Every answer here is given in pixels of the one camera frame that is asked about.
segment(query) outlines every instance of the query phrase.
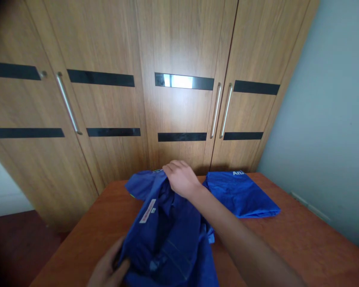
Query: blue fabric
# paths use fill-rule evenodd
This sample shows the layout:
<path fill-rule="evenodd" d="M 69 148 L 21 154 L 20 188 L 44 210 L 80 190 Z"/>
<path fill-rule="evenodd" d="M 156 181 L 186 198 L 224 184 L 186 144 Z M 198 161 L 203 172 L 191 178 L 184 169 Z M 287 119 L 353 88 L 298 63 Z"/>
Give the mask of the blue fabric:
<path fill-rule="evenodd" d="M 166 174 L 142 171 L 125 187 L 144 201 L 122 246 L 119 262 L 129 257 L 132 263 L 126 283 L 131 287 L 218 286 L 206 221 L 188 200 L 171 190 Z"/>
<path fill-rule="evenodd" d="M 280 213 L 280 208 L 243 171 L 209 172 L 203 185 L 238 218 Z"/>

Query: black glass strip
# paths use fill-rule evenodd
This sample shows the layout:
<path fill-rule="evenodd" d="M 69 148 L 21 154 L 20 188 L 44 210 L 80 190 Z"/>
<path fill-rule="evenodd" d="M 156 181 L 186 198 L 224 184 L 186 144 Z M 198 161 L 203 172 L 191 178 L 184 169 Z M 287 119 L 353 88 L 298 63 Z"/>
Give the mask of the black glass strip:
<path fill-rule="evenodd" d="M 88 136 L 141 136 L 139 128 L 87 128 Z"/>
<path fill-rule="evenodd" d="M 0 128 L 0 138 L 63 138 L 61 128 Z"/>
<path fill-rule="evenodd" d="M 72 83 L 134 87 L 133 75 L 67 70 Z"/>
<path fill-rule="evenodd" d="M 158 133 L 159 142 L 205 141 L 207 133 Z"/>
<path fill-rule="evenodd" d="M 171 88 L 191 88 L 195 90 L 213 90 L 214 79 L 202 77 L 190 77 L 163 73 L 154 73 L 156 86 Z"/>
<path fill-rule="evenodd" d="M 0 63 L 0 77 L 41 81 L 35 66 Z"/>
<path fill-rule="evenodd" d="M 223 140 L 260 140 L 262 135 L 262 132 L 230 132 L 225 133 Z"/>
<path fill-rule="evenodd" d="M 253 94 L 273 94 L 277 95 L 280 85 L 256 83 L 236 80 L 234 92 L 247 92 Z"/>

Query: forearm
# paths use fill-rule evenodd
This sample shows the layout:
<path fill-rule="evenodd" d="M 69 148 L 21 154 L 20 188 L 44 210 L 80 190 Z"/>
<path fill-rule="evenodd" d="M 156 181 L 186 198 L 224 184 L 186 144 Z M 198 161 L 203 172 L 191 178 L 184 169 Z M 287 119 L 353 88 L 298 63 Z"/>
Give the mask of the forearm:
<path fill-rule="evenodd" d="M 248 286 L 305 286 L 301 278 L 205 187 L 189 201 L 211 224 Z"/>

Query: white label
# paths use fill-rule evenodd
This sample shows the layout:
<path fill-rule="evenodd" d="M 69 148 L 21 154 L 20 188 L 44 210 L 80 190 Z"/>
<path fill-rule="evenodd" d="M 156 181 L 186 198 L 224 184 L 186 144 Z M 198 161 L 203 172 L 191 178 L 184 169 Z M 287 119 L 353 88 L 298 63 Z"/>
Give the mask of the white label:
<path fill-rule="evenodd" d="M 156 199 L 152 199 L 152 201 L 149 203 L 148 209 L 145 211 L 144 216 L 140 220 L 140 223 L 146 223 L 155 203 L 156 203 Z"/>

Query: hand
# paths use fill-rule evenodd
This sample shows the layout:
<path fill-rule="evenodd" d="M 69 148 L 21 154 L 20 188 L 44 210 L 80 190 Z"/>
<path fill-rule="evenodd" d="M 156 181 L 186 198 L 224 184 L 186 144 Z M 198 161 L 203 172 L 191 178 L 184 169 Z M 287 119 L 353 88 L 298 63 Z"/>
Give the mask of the hand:
<path fill-rule="evenodd" d="M 202 185 L 194 171 L 184 161 L 173 160 L 162 167 L 174 192 L 189 200 L 189 197 Z"/>
<path fill-rule="evenodd" d="M 125 237 L 121 237 L 97 263 L 87 287 L 117 287 L 130 267 L 130 260 L 125 259 L 120 267 L 114 271 L 113 263 L 122 247 Z"/>

